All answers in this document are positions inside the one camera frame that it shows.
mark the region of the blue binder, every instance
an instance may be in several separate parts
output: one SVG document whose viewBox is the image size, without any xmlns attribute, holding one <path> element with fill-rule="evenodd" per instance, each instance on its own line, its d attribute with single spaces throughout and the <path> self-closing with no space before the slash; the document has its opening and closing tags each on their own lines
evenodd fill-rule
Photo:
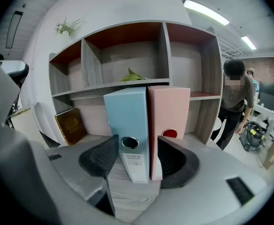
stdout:
<svg viewBox="0 0 274 225">
<path fill-rule="evenodd" d="M 149 139 L 146 87 L 127 88 L 104 96 L 109 124 L 119 135 L 119 154 L 134 183 L 149 182 Z"/>
</svg>

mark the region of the binder ring hole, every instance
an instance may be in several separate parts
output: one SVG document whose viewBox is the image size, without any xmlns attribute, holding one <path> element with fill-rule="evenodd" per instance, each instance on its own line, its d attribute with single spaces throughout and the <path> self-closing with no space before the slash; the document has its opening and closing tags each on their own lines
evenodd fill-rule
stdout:
<svg viewBox="0 0 274 225">
<path fill-rule="evenodd" d="M 178 136 L 178 132 L 174 128 L 170 128 L 170 129 L 165 130 L 162 133 L 162 136 L 176 138 Z"/>
<path fill-rule="evenodd" d="M 122 145 L 128 149 L 135 149 L 139 146 L 139 141 L 134 137 L 124 137 L 122 139 Z"/>
</svg>

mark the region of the wooden shelving unit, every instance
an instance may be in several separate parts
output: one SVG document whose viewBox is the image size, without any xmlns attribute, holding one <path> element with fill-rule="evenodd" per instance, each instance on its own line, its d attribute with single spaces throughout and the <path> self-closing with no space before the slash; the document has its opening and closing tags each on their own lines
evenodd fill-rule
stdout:
<svg viewBox="0 0 274 225">
<path fill-rule="evenodd" d="M 128 68 L 146 80 L 120 82 Z M 186 133 L 207 143 L 220 106 L 221 56 L 215 35 L 186 24 L 132 22 L 94 32 L 49 56 L 57 113 L 78 107 L 88 134 L 112 135 L 103 95 L 128 87 L 191 89 Z"/>
</svg>

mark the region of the gray shirt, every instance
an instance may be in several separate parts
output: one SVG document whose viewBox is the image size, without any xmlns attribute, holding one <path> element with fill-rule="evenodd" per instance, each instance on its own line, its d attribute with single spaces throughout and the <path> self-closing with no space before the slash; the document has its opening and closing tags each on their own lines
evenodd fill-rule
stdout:
<svg viewBox="0 0 274 225">
<path fill-rule="evenodd" d="M 240 90 L 231 90 L 230 86 L 225 85 L 225 75 L 223 75 L 221 107 L 231 112 L 241 112 L 246 99 L 250 108 L 254 107 L 254 84 L 246 74 L 244 76 L 245 84 Z"/>
</svg>

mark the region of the ceiling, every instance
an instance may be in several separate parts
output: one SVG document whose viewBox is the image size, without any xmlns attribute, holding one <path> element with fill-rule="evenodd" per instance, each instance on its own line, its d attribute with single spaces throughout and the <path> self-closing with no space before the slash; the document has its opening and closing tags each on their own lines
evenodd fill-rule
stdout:
<svg viewBox="0 0 274 225">
<path fill-rule="evenodd" d="M 203 29 L 213 26 L 226 57 L 274 56 L 274 14 L 264 0 L 193 0 L 219 13 L 230 23 L 226 26 L 196 11 L 187 9 L 193 25 Z M 256 46 L 251 50 L 241 39 Z"/>
<path fill-rule="evenodd" d="M 6 60 L 21 60 L 38 23 L 58 0 L 15 0 L 0 22 L 0 54 Z M 213 26 L 225 57 L 274 56 L 274 14 L 263 0 L 194 0 L 227 18 L 226 26 L 187 9 L 193 25 Z M 12 49 L 6 49 L 7 33 L 15 11 L 23 12 Z M 251 50 L 241 39 L 248 36 L 257 47 Z"/>
</svg>

